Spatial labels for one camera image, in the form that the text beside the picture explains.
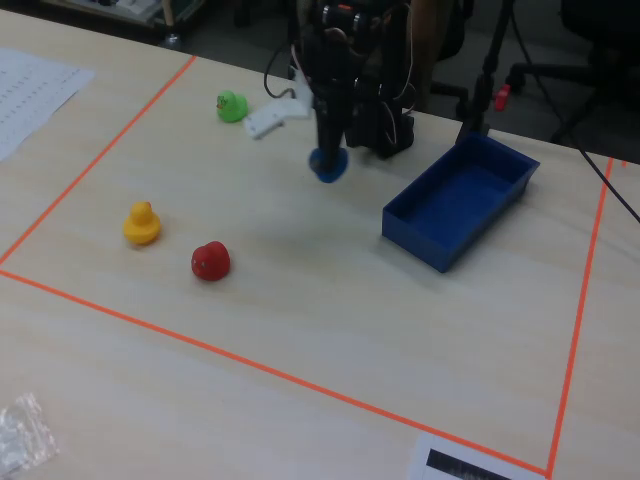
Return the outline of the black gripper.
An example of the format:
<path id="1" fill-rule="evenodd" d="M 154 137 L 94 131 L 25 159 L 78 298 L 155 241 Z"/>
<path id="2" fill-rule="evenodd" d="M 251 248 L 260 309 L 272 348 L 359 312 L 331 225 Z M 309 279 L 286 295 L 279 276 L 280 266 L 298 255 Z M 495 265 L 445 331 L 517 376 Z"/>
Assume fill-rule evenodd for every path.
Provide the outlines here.
<path id="1" fill-rule="evenodd" d="M 354 30 L 340 27 L 305 27 L 301 34 L 301 66 L 315 97 L 314 171 L 326 171 L 329 160 L 331 173 L 343 172 L 348 162 L 342 140 L 361 60 L 361 55 L 353 50 L 356 39 Z M 326 101 L 330 102 L 330 126 Z"/>

